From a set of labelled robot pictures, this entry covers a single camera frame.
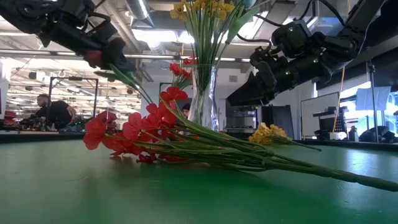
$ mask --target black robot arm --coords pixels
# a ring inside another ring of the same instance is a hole
[[[0,0],[0,16],[27,34],[36,34],[47,47],[56,42],[77,55],[101,52],[100,60],[92,67],[110,69],[112,63],[120,70],[135,70],[122,53],[125,43],[120,38],[110,40],[117,30],[108,16],[95,12],[91,0]],[[100,17],[103,22],[86,31],[89,17]]]
[[[256,76],[251,73],[228,101],[233,106],[268,104],[278,93],[314,78],[327,82],[361,52],[366,31],[384,2],[359,0],[337,36],[311,34],[303,20],[279,27],[272,33],[272,43],[277,48],[255,50],[250,63],[259,71]]]

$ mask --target black shirt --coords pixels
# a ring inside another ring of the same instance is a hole
[[[57,129],[64,128],[72,119],[67,108],[69,105],[64,101],[54,101],[50,105],[49,122],[55,123]],[[38,117],[46,117],[47,107],[43,107],[36,112]]]

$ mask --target glass vase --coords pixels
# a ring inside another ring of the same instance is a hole
[[[188,119],[213,131],[218,131],[218,110],[215,98],[218,68],[196,65],[192,68],[193,98]]]

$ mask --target green tabletop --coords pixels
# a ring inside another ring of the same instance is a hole
[[[398,153],[277,152],[398,182]],[[398,194],[286,171],[136,164],[82,141],[0,144],[0,223],[398,223]]]

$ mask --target black cable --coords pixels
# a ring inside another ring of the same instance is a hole
[[[106,0],[101,0],[95,7],[94,9],[100,7]]]
[[[307,14],[308,10],[310,9],[311,3],[314,1],[320,1],[322,2],[336,17],[337,19],[340,21],[341,25],[345,26],[345,22],[343,20],[343,18],[340,16],[340,14],[338,13],[337,9],[334,8],[328,1],[326,0],[310,0],[307,4],[307,7],[304,10],[304,13],[300,16],[299,20],[303,19],[305,17],[305,15]]]
[[[272,42],[271,42],[270,40],[267,40],[267,39],[254,39],[254,40],[249,40],[249,39],[246,39],[246,38],[242,37],[242,36],[239,35],[239,34],[236,34],[236,36],[238,36],[239,39],[241,39],[241,40],[243,40],[243,41],[245,41],[245,42],[250,42],[250,43],[264,42],[264,43],[268,43],[267,49],[270,49],[270,48],[272,47]]]
[[[282,24],[278,24],[278,23],[276,23],[276,22],[274,22],[274,21],[270,21],[269,19],[267,19],[267,18],[265,18],[265,17],[262,17],[262,16],[260,16],[260,15],[254,15],[254,16],[256,16],[257,18],[262,19],[264,22],[268,22],[269,24],[271,24],[271,25],[273,25],[273,26],[277,26],[277,27],[283,26]]]

